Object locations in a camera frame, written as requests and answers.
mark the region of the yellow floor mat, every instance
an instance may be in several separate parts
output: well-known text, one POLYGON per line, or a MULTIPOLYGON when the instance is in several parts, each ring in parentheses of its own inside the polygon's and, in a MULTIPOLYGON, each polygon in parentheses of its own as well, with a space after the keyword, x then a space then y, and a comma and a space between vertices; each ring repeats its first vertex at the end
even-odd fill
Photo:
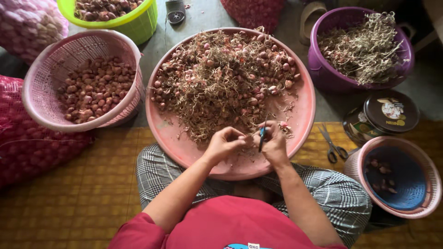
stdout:
MULTIPOLYGON (((314 125, 293 161, 342 171, 330 164, 329 146, 314 125)), ((340 122, 327 122, 334 144, 356 146, 340 122)), ((443 167, 443 122, 422 121, 404 135, 443 167)), ((77 159, 37 179, 0 191, 0 249, 102 249, 118 227, 140 210, 134 176, 138 153, 154 143, 149 128, 102 128, 77 159)), ((441 248, 443 208, 408 225, 363 234, 356 249, 441 248)))

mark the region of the checkered trousers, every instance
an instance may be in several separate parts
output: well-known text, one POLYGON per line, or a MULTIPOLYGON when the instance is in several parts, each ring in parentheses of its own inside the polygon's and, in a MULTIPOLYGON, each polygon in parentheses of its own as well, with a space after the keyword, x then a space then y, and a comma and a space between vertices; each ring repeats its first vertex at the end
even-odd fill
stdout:
MULTIPOLYGON (((372 209, 368 194, 359 183, 342 173, 296 163, 292 165, 328 216, 343 243, 350 248, 368 223, 372 209)), ((172 161, 158 144, 144 148, 138 156, 136 168, 142 209, 183 171, 184 169, 172 161)), ((276 173, 272 172, 253 181, 283 197, 276 173)), ((234 184, 235 182, 208 178, 193 203, 221 195, 231 195, 234 184)), ((289 216, 284 201, 272 205, 289 216)))

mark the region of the scissors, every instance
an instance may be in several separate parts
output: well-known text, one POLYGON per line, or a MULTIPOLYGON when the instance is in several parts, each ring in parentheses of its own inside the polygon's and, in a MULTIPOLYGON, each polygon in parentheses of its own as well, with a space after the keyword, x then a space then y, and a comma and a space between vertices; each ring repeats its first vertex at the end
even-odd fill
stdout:
POLYGON ((348 159, 348 157, 349 157, 348 152, 340 146, 335 146, 332 143, 331 137, 329 137, 329 133, 328 133, 328 130, 326 129, 325 123, 322 123, 322 126, 323 126, 323 130, 319 126, 318 126, 318 129, 323 134, 323 137, 325 137, 326 141, 329 143, 329 150, 328 150, 329 162, 331 162, 331 163, 337 162, 337 156, 335 155, 334 150, 337 151, 338 155, 341 158, 348 159))
POLYGON ((263 128, 260 128, 260 145, 258 146, 258 152, 261 152, 264 136, 266 135, 266 121, 268 121, 268 114, 266 114, 266 119, 264 120, 263 128))

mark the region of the large pink tray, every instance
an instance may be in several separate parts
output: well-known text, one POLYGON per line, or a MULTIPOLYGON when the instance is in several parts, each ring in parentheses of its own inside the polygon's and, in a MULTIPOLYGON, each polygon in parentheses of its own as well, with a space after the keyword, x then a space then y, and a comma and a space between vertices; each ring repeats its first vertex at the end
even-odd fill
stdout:
MULTIPOLYGON (((237 27, 211 29, 207 30, 206 32, 217 32, 219 30, 223 30, 227 34, 234 34, 240 31, 245 31, 249 35, 261 34, 255 30, 237 27)), ((171 58, 171 55, 175 49, 182 43, 188 43, 194 36, 195 35, 184 39, 182 42, 171 48, 171 50, 169 50, 165 56, 163 56, 149 79, 148 87, 151 87, 153 82, 157 80, 157 71, 159 67, 171 58)), ((287 115, 292 116, 292 118, 289 119, 288 124, 292 127, 292 131, 295 136, 294 138, 289 139, 286 145, 288 157, 292 157, 303 145, 314 123, 314 86, 312 85, 312 80, 306 67, 303 65, 297 55, 295 55, 292 50, 277 39, 271 39, 278 46, 285 49, 288 55, 295 59, 298 71, 301 75, 301 80, 295 85, 296 89, 292 89, 292 95, 285 94, 283 98, 279 100, 272 98, 272 102, 268 103, 271 111, 277 114, 277 120, 283 121, 285 120, 286 116, 284 113, 279 112, 276 107, 281 106, 284 108, 286 103, 294 101, 295 107, 293 111, 287 112, 287 115)), ((160 115, 159 110, 151 101, 152 96, 152 90, 148 89, 146 92, 146 116, 148 117, 148 123, 152 130, 152 134, 168 156, 170 156, 175 162, 184 168, 188 168, 203 155, 204 149, 198 148, 196 143, 190 140, 186 133, 182 133, 180 135, 180 139, 177 138, 177 135, 183 131, 183 126, 179 127, 178 119, 172 113, 160 115)), ((210 177, 221 180, 236 181, 252 179, 270 173, 271 171, 271 165, 265 160, 263 155, 259 153, 253 157, 232 155, 214 167, 210 173, 210 177)))

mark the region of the pink t-shirt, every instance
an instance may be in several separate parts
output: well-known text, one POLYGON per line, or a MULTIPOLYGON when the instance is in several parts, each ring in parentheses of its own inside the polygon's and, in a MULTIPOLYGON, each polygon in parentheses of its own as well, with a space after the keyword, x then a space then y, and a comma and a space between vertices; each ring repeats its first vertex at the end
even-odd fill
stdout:
MULTIPOLYGON (((234 196, 192 207, 170 234, 145 213, 120 227, 109 249, 319 249, 273 206, 234 196)), ((346 249, 331 245, 329 249, 346 249)))

